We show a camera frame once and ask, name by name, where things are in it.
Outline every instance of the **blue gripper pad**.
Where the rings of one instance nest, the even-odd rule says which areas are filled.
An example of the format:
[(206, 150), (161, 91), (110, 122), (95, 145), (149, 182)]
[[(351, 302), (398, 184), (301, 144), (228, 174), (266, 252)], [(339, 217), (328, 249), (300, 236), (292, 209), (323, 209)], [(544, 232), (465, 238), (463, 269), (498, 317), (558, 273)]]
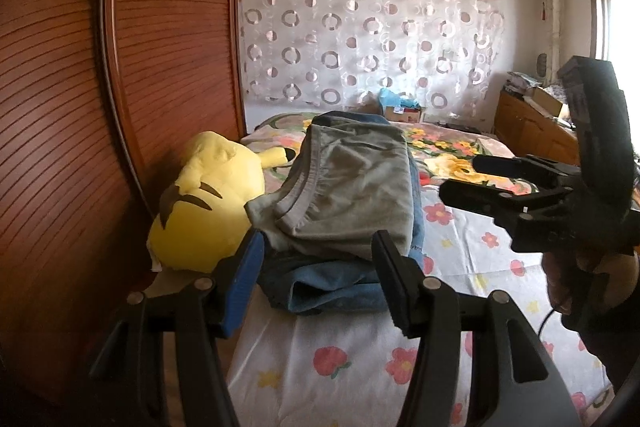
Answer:
[(213, 270), (224, 299), (220, 330), (225, 339), (242, 324), (263, 260), (264, 236), (258, 230), (249, 229), (236, 253), (220, 260)]

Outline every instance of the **cardboard box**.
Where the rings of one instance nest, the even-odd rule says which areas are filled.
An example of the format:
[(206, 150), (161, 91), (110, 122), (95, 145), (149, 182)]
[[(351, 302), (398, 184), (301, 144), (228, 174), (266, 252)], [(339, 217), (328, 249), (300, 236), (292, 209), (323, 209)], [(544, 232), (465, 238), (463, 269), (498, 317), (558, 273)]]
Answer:
[(547, 111), (551, 116), (560, 116), (562, 111), (562, 102), (556, 100), (548, 92), (540, 87), (533, 87), (527, 90), (527, 96), (536, 102), (540, 107)]
[(420, 121), (420, 114), (420, 109), (391, 106), (385, 108), (385, 118), (389, 122), (418, 123)]

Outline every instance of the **denim fabric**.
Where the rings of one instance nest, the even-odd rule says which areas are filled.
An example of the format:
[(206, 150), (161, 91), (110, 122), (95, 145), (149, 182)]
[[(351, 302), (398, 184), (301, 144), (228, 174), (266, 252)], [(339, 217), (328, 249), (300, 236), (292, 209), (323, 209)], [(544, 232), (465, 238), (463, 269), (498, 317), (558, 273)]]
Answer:
[[(380, 115), (343, 111), (316, 116), (312, 123), (327, 126), (335, 118), (388, 124)], [(408, 149), (407, 154), (414, 202), (414, 222), (408, 256), (422, 266), (424, 216), (420, 203), (420, 181), (418, 169)], [(364, 259), (326, 261), (294, 251), (270, 250), (265, 256), (258, 284), (272, 307), (295, 314), (382, 311), (387, 308), (376, 270), (371, 262)]]

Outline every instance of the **window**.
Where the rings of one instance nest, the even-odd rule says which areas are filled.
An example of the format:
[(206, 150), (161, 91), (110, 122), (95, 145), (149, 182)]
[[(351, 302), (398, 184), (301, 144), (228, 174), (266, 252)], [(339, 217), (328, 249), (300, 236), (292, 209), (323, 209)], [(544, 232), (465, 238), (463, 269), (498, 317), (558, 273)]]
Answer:
[(591, 0), (591, 57), (613, 64), (640, 150), (640, 0)]

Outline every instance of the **pink flower pattern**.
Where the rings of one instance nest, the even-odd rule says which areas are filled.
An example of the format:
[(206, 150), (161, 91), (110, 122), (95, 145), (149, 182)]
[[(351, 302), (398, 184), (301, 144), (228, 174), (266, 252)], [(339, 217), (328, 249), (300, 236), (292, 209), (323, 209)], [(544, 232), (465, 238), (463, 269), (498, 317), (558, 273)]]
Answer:
[(290, 136), (280, 136), (278, 138), (278, 142), (283, 147), (289, 147), (290, 149), (293, 149), (296, 152), (300, 151), (300, 144), (302, 143), (300, 140)]
[(430, 223), (440, 223), (441, 225), (448, 225), (449, 221), (453, 219), (453, 214), (447, 210), (444, 203), (436, 203), (430, 206), (425, 206), (423, 209), (426, 213), (427, 221)]
[(516, 277), (524, 277), (524, 274), (527, 272), (527, 269), (524, 267), (524, 263), (518, 259), (514, 259), (509, 263), (509, 269)]
[(571, 400), (574, 403), (575, 410), (578, 413), (582, 413), (587, 408), (587, 397), (584, 396), (582, 391), (578, 391), (578, 393), (573, 393), (571, 395)]
[(513, 192), (516, 196), (524, 196), (524, 194), (529, 194), (531, 192), (529, 187), (525, 187), (521, 183), (511, 184), (509, 187), (501, 187), (505, 190)]
[(471, 149), (471, 147), (467, 145), (462, 145), (462, 143), (460, 142), (452, 143), (451, 146), (454, 149), (459, 150), (465, 156), (473, 156), (474, 154), (476, 154), (473, 152), (473, 149)]
[(420, 187), (425, 187), (431, 183), (431, 177), (426, 172), (419, 171), (418, 179), (420, 180)]
[(403, 385), (411, 380), (417, 355), (418, 350), (415, 348), (402, 349), (402, 347), (396, 347), (391, 352), (393, 360), (389, 360), (385, 364), (385, 371), (394, 377), (396, 384)]
[(548, 342), (543, 342), (542, 343), (543, 346), (545, 346), (546, 352), (548, 352), (549, 356), (551, 358), (554, 357), (554, 345)]
[(500, 246), (500, 243), (498, 243), (498, 236), (490, 232), (485, 232), (485, 234), (482, 236), (482, 240), (485, 242), (485, 244), (489, 248), (495, 248)]
[(433, 259), (426, 255), (422, 256), (422, 272), (429, 275), (433, 271)]
[(458, 425), (462, 422), (462, 404), (457, 402), (453, 406), (453, 411), (451, 412), (451, 424)]
[(331, 377), (333, 380), (338, 376), (341, 369), (351, 367), (347, 354), (339, 347), (326, 346), (316, 349), (314, 354), (314, 369), (321, 377)]
[(465, 335), (465, 351), (470, 357), (474, 355), (474, 334), (471, 331)]

